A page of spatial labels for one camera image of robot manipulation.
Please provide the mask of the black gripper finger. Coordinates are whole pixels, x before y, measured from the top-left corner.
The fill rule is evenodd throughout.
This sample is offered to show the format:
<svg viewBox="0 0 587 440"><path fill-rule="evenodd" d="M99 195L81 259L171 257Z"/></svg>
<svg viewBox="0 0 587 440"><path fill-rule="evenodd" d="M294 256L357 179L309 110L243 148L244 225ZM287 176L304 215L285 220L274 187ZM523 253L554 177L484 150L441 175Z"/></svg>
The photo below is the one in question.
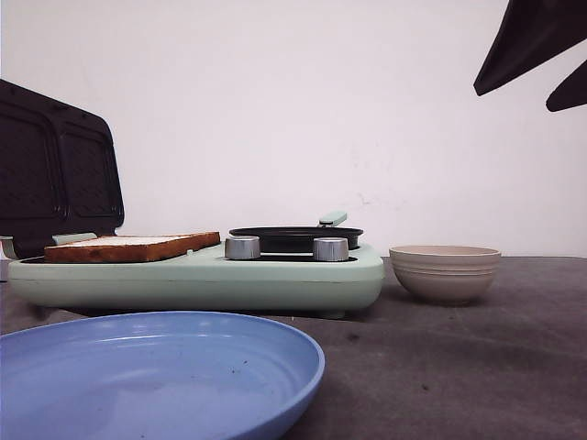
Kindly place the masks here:
<svg viewBox="0 0 587 440"><path fill-rule="evenodd" d="M584 40L584 1L510 1L474 90L487 94Z"/></svg>
<svg viewBox="0 0 587 440"><path fill-rule="evenodd" d="M548 97L546 107L557 112L587 103L587 64L580 65Z"/></svg>

